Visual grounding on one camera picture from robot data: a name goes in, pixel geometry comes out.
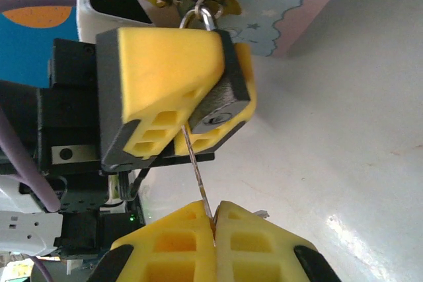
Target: white floor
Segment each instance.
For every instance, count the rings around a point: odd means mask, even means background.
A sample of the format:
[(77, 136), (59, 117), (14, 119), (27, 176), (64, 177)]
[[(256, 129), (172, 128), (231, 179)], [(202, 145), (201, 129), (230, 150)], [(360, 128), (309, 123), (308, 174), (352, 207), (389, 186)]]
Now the white floor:
[[(332, 0), (284, 61), (254, 59), (255, 117), (200, 165), (222, 199), (313, 242), (343, 281), (423, 278), (423, 1)], [(154, 169), (149, 221), (200, 198)]]

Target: padlock shackle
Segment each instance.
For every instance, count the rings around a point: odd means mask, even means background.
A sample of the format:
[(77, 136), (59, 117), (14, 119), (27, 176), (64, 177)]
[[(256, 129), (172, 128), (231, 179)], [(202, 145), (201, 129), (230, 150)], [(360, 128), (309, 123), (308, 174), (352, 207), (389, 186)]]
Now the padlock shackle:
[[(201, 22), (204, 23), (204, 26), (206, 27), (207, 31), (212, 31), (217, 28), (214, 16), (207, 7), (201, 7), (200, 13), (202, 18)], [(189, 10), (182, 18), (179, 28), (181, 29), (189, 28), (190, 24), (196, 17), (197, 17), (196, 10), (195, 9)]]

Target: yellow plastic part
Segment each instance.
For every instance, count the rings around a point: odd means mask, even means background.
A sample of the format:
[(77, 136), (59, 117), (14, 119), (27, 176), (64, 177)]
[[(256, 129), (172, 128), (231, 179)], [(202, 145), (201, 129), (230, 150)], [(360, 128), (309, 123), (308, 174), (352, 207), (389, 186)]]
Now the yellow plastic part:
[(202, 201), (191, 203), (112, 245), (134, 250), (117, 282), (216, 282), (213, 232)]
[(141, 120), (124, 151), (158, 155), (223, 74), (215, 32), (119, 28), (122, 123)]
[(309, 278), (293, 248), (313, 244), (246, 209), (222, 201), (216, 226), (219, 282), (284, 282)]
[[(191, 134), (189, 125), (187, 124), (192, 148), (195, 153), (207, 150), (214, 147), (223, 137), (225, 137), (233, 128), (240, 122), (247, 122), (251, 119), (257, 106), (257, 91), (256, 83), (254, 81), (254, 73), (252, 71), (251, 52), (250, 47), (246, 43), (236, 43), (235, 49), (237, 51), (238, 60), (243, 70), (247, 89), (250, 94), (250, 103), (248, 106), (232, 120), (224, 123), (220, 127), (213, 129), (203, 134)], [(174, 139), (174, 151), (177, 155), (187, 155), (188, 148), (186, 147), (184, 135), (179, 132)]]

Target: purple cable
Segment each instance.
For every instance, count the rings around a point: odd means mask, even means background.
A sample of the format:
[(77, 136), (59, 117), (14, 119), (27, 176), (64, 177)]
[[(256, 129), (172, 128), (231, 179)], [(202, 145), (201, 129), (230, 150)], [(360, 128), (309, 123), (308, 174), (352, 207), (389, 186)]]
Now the purple cable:
[(6, 114), (0, 106), (0, 147), (15, 167), (23, 183), (28, 185), (37, 195), (46, 209), (51, 212), (58, 211), (60, 201), (45, 177), (38, 173), (37, 167), (20, 142), (15, 130), (8, 121)]
[(76, 7), (77, 0), (0, 0), (0, 13), (29, 7)]
[(47, 270), (46, 266), (42, 263), (40, 259), (34, 256), (29, 256), (29, 258), (34, 262), (37, 268), (40, 270), (41, 274), (46, 279), (46, 282), (54, 282), (52, 275)]
[[(76, 4), (77, 0), (0, 0), (0, 13), (28, 7), (75, 7)], [(20, 142), (1, 106), (0, 147), (19, 174), (9, 178), (28, 185), (48, 211), (58, 211), (60, 208), (58, 197), (47, 180), (38, 173), (34, 161)]]

